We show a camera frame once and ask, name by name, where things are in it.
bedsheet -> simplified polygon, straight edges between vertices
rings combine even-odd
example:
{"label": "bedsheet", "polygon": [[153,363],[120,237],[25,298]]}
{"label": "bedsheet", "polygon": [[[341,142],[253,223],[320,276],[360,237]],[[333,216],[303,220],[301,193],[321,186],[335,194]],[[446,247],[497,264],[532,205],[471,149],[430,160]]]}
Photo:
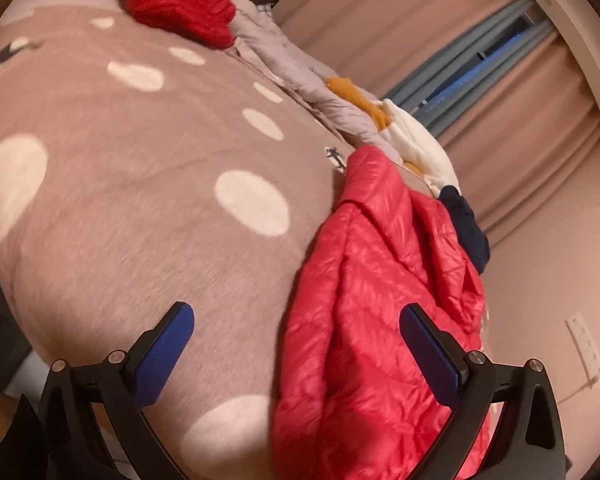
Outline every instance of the bedsheet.
{"label": "bedsheet", "polygon": [[192,304],[146,414],[192,479],[272,478],[280,323],[351,152],[247,63],[115,0],[20,0],[0,21],[0,285],[72,365]]}

quilted fabric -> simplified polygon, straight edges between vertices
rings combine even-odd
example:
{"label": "quilted fabric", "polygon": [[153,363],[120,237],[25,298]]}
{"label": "quilted fabric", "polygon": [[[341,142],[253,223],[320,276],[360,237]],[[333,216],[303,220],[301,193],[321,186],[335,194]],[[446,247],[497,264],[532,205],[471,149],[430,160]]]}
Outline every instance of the quilted fabric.
{"label": "quilted fabric", "polygon": [[[349,157],[290,311],[272,428],[281,480],[404,480],[429,449],[449,410],[400,337],[412,302],[480,348],[484,289],[448,213],[367,146]],[[485,424],[459,478],[475,473],[487,442]]]}
{"label": "quilted fabric", "polygon": [[235,16],[231,0],[125,0],[134,19],[150,27],[195,38],[211,48],[229,48],[228,25]]}

metal screw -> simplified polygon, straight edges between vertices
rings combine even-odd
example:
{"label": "metal screw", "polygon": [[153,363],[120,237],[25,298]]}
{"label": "metal screw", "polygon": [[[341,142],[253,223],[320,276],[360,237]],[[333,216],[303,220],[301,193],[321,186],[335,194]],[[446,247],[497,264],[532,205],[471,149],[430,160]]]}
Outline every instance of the metal screw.
{"label": "metal screw", "polygon": [[125,360],[126,354],[122,350],[115,350],[109,354],[109,362],[117,365]]}
{"label": "metal screw", "polygon": [[51,369],[55,372],[61,372],[62,370],[64,370],[64,365],[65,365],[65,362],[62,361],[62,359],[58,359],[58,361],[54,362],[51,365]]}
{"label": "metal screw", "polygon": [[531,361],[529,361],[529,367],[536,372],[544,370],[544,365],[538,361],[538,359],[531,359]]}
{"label": "metal screw", "polygon": [[472,363],[475,363],[477,365],[483,365],[486,360],[487,358],[482,352],[478,352],[477,350],[469,352],[469,361],[471,361]]}

red knit hat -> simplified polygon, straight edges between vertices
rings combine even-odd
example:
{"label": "red knit hat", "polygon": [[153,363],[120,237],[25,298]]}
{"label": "red knit hat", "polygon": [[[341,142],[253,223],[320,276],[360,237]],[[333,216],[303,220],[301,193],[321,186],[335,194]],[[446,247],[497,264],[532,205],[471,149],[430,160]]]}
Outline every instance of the red knit hat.
{"label": "red knit hat", "polygon": [[229,48],[228,25],[235,16],[231,0],[125,0],[137,22],[193,37],[211,48]]}

curtain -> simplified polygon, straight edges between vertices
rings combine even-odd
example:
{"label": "curtain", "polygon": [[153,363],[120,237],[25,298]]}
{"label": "curtain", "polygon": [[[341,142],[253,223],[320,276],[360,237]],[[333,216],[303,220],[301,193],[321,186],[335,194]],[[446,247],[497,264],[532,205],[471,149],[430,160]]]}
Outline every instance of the curtain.
{"label": "curtain", "polygon": [[384,95],[514,0],[280,0],[274,16],[312,56]]}
{"label": "curtain", "polygon": [[555,30],[546,21],[518,34],[418,110],[414,117],[435,137],[451,126],[509,70]]}
{"label": "curtain", "polygon": [[533,5],[533,0],[514,0],[427,59],[384,98],[391,99],[408,113],[414,113],[424,99],[463,66],[475,60],[478,52],[486,50]]}
{"label": "curtain", "polygon": [[535,211],[600,139],[600,112],[553,33],[438,140],[492,245]]}

